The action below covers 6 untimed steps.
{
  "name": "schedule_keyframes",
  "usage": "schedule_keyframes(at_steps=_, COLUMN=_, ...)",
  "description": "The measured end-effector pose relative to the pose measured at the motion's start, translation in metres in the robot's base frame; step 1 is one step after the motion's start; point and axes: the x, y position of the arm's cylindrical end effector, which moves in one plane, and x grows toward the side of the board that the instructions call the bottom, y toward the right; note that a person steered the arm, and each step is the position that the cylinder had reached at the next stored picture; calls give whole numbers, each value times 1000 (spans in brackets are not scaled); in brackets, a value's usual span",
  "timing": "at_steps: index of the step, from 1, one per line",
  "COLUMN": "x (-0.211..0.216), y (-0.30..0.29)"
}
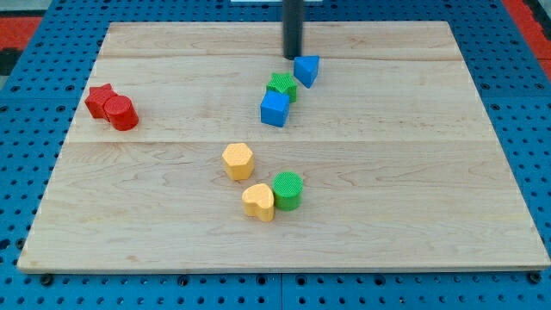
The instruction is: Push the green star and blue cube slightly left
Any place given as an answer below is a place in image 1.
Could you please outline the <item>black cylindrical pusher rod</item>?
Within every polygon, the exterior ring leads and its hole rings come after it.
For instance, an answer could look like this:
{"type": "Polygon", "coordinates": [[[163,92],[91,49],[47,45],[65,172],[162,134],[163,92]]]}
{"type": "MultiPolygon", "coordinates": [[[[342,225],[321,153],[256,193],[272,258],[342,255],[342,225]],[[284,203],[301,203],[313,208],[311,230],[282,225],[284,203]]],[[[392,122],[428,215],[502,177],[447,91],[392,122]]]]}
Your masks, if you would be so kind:
{"type": "Polygon", "coordinates": [[[285,59],[294,60],[302,54],[304,1],[282,1],[282,49],[285,59]]]}

